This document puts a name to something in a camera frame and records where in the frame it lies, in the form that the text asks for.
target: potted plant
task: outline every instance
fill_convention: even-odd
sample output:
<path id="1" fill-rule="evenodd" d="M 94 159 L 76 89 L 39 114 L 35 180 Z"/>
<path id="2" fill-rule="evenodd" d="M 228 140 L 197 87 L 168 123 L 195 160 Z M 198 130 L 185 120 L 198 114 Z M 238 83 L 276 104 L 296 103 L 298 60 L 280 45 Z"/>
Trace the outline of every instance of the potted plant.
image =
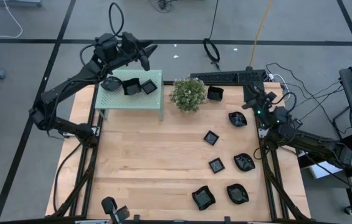
<path id="1" fill-rule="evenodd" d="M 170 102 L 184 112 L 197 112 L 206 96 L 205 84 L 198 78 L 186 78 L 174 81 Z"/>

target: gray floor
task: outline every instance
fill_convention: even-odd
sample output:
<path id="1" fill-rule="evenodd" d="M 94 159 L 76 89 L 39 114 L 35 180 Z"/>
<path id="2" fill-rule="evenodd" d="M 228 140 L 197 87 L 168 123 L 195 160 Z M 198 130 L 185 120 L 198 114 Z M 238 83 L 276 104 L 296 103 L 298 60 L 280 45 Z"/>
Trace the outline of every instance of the gray floor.
<path id="1" fill-rule="evenodd" d="M 43 0 L 43 7 L 11 7 L 24 28 L 20 39 L 56 39 L 70 0 Z M 124 31 L 141 39 L 200 40 L 210 33 L 215 0 L 179 0 L 168 14 L 156 12 L 147 1 L 117 0 L 125 13 Z M 352 0 L 343 0 L 352 19 Z M 213 39 L 253 40 L 265 11 L 266 1 L 221 0 Z M 65 39 L 92 39 L 109 32 L 107 0 L 77 0 L 67 26 Z M 117 26 L 118 14 L 114 13 Z M 16 35 L 18 28 L 0 7 L 0 34 Z M 276 0 L 262 29 L 260 40 L 352 41 L 352 35 L 336 0 Z M 47 89 L 76 74 L 81 68 L 78 52 L 82 44 L 62 44 L 54 63 Z M 0 44 L 0 69 L 7 78 L 0 80 L 0 191 L 7 176 L 28 109 L 51 55 L 53 44 Z M 218 45 L 221 70 L 243 70 L 249 63 L 251 45 Z M 201 44 L 159 45 L 150 58 L 152 69 L 162 69 L 165 80 L 182 78 L 194 72 L 215 72 Z M 279 46 L 259 45 L 254 68 L 278 62 L 293 70 L 311 92 L 317 92 L 338 79 L 338 70 L 352 66 L 352 46 Z M 138 63 L 130 68 L 139 68 Z M 300 85 L 288 72 L 270 67 L 287 83 Z M 298 96 L 300 91 L 291 86 Z M 59 116 L 68 118 L 73 98 L 59 106 Z M 346 105 L 343 92 L 330 96 L 324 107 L 334 117 Z M 303 117 L 316 106 L 311 100 L 298 106 L 293 115 Z M 303 120 L 302 129 L 335 138 L 336 135 L 322 110 Z M 341 129 L 349 126 L 347 116 L 339 120 Z M 43 217 L 50 195 L 62 141 L 47 138 L 33 127 L 1 221 Z M 343 189 L 322 187 L 302 171 L 312 217 L 324 222 L 352 223 L 342 212 L 348 205 Z"/>

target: wooden tabletop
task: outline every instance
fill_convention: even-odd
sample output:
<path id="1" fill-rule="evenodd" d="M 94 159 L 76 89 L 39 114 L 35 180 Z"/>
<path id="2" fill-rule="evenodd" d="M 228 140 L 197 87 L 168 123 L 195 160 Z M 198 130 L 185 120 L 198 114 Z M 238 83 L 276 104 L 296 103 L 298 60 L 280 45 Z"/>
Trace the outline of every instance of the wooden tabletop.
<path id="1" fill-rule="evenodd" d="M 101 207 L 105 197 L 115 198 L 119 207 L 126 205 L 142 220 L 224 220 L 270 221 L 262 161 L 254 159 L 256 168 L 240 171 L 233 157 L 242 152 L 253 158 L 259 146 L 254 114 L 243 110 L 241 86 L 222 86 L 221 102 L 208 101 L 197 113 L 182 113 L 169 102 L 172 86 L 164 89 L 164 120 L 155 111 L 110 110 L 104 121 L 98 148 L 92 194 L 88 208 L 91 219 L 108 218 Z M 265 83 L 266 91 L 282 96 L 279 83 Z M 75 123 L 87 122 L 93 86 L 78 92 L 70 115 Z M 248 125 L 233 127 L 227 114 L 242 112 Z M 214 146 L 202 139 L 209 131 L 220 136 Z M 74 138 L 64 141 L 59 163 L 78 144 Z M 80 151 L 63 166 L 59 175 L 57 206 L 74 187 Z M 283 186 L 293 202 L 310 216 L 305 189 L 295 155 L 277 150 Z M 225 169 L 213 174 L 208 162 L 220 157 Z M 241 184 L 249 194 L 249 202 L 236 205 L 229 199 L 226 187 Z M 207 185 L 216 203 L 199 211 L 191 193 Z M 278 217 L 281 210 L 278 194 L 275 201 Z M 79 195 L 83 198 L 84 190 Z M 80 213 L 82 200 L 79 200 Z M 46 214 L 53 213 L 52 194 Z"/>

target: light green table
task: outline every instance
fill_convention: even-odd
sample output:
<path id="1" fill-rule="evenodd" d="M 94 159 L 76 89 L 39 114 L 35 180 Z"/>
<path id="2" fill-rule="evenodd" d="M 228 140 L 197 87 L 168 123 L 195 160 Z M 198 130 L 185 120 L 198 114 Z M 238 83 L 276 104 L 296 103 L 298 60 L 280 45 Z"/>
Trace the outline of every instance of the light green table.
<path id="1" fill-rule="evenodd" d="M 106 91 L 101 85 L 98 87 L 95 109 L 104 119 L 108 119 L 109 109 L 131 109 L 131 110 L 158 110 L 159 119 L 163 120 L 163 80 L 162 70 L 115 70 L 113 76 L 120 80 L 139 78 L 140 83 L 149 79 L 158 87 L 154 92 L 147 95 L 144 90 L 131 96 L 124 94 L 123 88 L 116 91 Z"/>

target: white cable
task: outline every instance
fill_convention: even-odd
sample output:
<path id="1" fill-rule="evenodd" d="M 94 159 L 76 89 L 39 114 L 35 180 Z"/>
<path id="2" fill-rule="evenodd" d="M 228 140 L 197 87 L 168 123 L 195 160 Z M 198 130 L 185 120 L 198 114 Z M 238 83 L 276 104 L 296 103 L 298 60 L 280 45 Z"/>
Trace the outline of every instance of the white cable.
<path id="1" fill-rule="evenodd" d="M 281 75 L 279 75 L 279 74 L 269 74 L 269 77 L 270 77 L 271 80 L 273 80 L 274 77 L 280 77 L 282 79 L 282 81 L 283 81 L 283 85 L 285 85 L 285 87 L 287 89 L 287 92 L 289 93 L 289 88 L 288 88 L 287 82 L 282 78 Z M 289 100 L 289 98 L 290 98 L 290 94 L 288 94 L 288 98 L 285 99 L 285 101 Z"/>
<path id="2" fill-rule="evenodd" d="M 4 5 L 6 5 L 6 9 L 9 13 L 9 15 L 14 19 L 14 21 L 16 22 L 16 24 L 19 26 L 19 28 L 21 29 L 21 32 L 16 35 L 16 36 L 8 36 L 8 35 L 0 35 L 0 37 L 6 37 L 6 38 L 18 38 L 22 35 L 22 33 L 24 32 L 24 30 L 22 29 L 22 26 L 18 23 L 18 21 L 16 21 L 15 17 L 11 14 L 11 12 L 9 11 L 9 8 L 7 6 L 6 0 L 2 0 L 4 2 Z"/>

